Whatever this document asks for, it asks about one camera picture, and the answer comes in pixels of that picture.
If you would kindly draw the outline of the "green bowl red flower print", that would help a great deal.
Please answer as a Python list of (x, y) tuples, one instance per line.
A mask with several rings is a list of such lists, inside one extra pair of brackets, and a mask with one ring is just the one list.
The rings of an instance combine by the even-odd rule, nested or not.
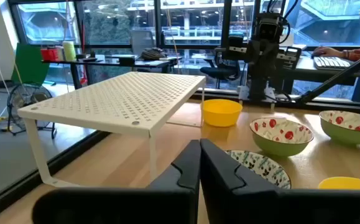
[(319, 113), (321, 128), (335, 141), (360, 144), (360, 114), (349, 111), (327, 110)]
[(256, 145), (265, 153), (275, 156), (297, 155), (314, 138), (310, 128), (286, 118), (257, 118), (249, 127)]

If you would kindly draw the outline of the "black vertical frame post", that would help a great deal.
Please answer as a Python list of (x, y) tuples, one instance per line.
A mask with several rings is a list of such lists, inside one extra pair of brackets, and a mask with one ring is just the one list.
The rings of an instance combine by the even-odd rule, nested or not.
[(232, 0), (224, 0), (221, 46), (226, 47), (229, 39)]

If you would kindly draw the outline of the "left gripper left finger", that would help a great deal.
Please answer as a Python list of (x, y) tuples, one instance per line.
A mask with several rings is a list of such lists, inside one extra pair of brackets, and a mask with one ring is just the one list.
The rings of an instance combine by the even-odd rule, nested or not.
[(149, 185), (149, 189), (199, 190), (201, 146), (191, 140), (171, 164)]

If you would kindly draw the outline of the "yellow-green spool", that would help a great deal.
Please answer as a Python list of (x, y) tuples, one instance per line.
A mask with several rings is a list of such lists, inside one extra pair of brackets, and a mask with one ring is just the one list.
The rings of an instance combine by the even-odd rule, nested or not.
[(76, 60), (76, 52), (73, 41), (63, 41), (62, 45), (65, 54), (65, 60), (66, 61)]

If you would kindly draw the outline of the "black office chair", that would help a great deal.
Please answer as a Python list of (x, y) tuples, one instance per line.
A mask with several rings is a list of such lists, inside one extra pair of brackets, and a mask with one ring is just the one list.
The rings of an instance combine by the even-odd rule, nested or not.
[(217, 47), (214, 49), (214, 59), (205, 59), (210, 67), (200, 68), (200, 72), (216, 79), (216, 89), (220, 89), (221, 81), (235, 81), (238, 78), (242, 80), (242, 72), (237, 60), (224, 59), (225, 47)]

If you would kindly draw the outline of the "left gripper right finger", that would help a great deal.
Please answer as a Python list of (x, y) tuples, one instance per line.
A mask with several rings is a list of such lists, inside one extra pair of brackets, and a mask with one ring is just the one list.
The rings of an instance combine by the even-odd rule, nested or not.
[(278, 187), (208, 139), (201, 144), (201, 184), (210, 224), (272, 224), (280, 216)]

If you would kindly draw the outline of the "black desk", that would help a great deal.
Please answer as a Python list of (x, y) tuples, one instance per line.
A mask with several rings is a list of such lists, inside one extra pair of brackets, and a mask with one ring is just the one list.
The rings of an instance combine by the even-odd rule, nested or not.
[(119, 62), (120, 58), (127, 57), (129, 58), (131, 55), (96, 55), (96, 61), (87, 62), (85, 60), (73, 60), (73, 61), (49, 61), (42, 60), (42, 63), (57, 63), (57, 64), (66, 64), (70, 66), (70, 72), (73, 80), (73, 84), (75, 89), (81, 88), (83, 85), (81, 84), (81, 78), (79, 77), (77, 66), (84, 66), (85, 77), (87, 79), (87, 85), (91, 85), (94, 83), (94, 78), (89, 77), (89, 66), (107, 66), (107, 67), (130, 67), (132, 69), (135, 68), (161, 68), (163, 73), (168, 73), (170, 67), (173, 67), (175, 64), (178, 64), (182, 57), (168, 57), (166, 60), (137, 60), (135, 59), (132, 65), (123, 64)]

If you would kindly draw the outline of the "person's hand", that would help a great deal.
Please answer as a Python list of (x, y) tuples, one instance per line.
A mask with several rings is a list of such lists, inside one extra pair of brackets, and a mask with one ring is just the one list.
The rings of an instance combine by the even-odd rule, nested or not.
[(313, 53), (312, 57), (339, 57), (344, 58), (345, 54), (343, 51), (336, 50), (331, 47), (317, 47)]

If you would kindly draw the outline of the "grey coiled bundle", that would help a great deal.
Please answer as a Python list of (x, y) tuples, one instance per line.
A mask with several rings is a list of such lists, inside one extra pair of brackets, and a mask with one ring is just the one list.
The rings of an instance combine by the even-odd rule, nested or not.
[(161, 58), (167, 58), (167, 54), (157, 47), (145, 48), (141, 53), (141, 58), (144, 60), (160, 60)]

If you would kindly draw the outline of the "black diagonal frame strut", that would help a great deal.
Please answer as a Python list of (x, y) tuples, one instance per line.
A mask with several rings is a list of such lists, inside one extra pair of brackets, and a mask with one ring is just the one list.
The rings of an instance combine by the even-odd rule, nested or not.
[(305, 94), (295, 99), (296, 103), (308, 103), (312, 99), (316, 98), (320, 94), (329, 90), (331, 87), (335, 86), (338, 82), (343, 81), (346, 78), (349, 78), (354, 73), (360, 70), (360, 59), (352, 64), (350, 67), (345, 68), (336, 75), (329, 78), (327, 81), (323, 82), (319, 87), (315, 88), (313, 91), (308, 91)]

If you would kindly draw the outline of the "grey office chair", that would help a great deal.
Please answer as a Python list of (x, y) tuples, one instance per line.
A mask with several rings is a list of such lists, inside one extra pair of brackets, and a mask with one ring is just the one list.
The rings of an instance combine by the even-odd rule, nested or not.
[(149, 30), (131, 30), (131, 49), (134, 55), (141, 55), (144, 49), (155, 47), (154, 36)]

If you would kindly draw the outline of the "black floor fan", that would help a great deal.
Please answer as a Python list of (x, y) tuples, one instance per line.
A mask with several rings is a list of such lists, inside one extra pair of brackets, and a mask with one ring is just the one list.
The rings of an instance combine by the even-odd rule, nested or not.
[(51, 97), (52, 95), (48, 89), (33, 83), (13, 86), (7, 98), (7, 128), (9, 132), (13, 136), (26, 132), (25, 122), (18, 115), (19, 109), (34, 103), (39, 103)]

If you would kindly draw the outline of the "white computer keyboard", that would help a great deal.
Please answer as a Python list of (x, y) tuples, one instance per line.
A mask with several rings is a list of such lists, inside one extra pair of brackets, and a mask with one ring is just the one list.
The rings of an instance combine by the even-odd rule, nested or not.
[(314, 57), (314, 65), (319, 70), (344, 70), (351, 66), (351, 64), (338, 57)]

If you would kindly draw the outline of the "yellow plastic bowl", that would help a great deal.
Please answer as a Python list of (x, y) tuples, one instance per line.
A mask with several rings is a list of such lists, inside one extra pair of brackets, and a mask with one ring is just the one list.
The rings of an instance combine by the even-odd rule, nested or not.
[(322, 180), (319, 189), (360, 190), (360, 179), (354, 177), (330, 177)]
[(221, 128), (234, 126), (242, 111), (240, 103), (225, 99), (205, 100), (200, 107), (203, 112), (203, 121)]

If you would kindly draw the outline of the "red spool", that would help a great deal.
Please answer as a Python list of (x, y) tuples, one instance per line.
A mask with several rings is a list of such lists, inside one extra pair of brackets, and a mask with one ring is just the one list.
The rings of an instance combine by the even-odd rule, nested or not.
[(41, 48), (40, 53), (42, 55), (42, 59), (45, 61), (58, 61), (59, 56), (56, 48)]

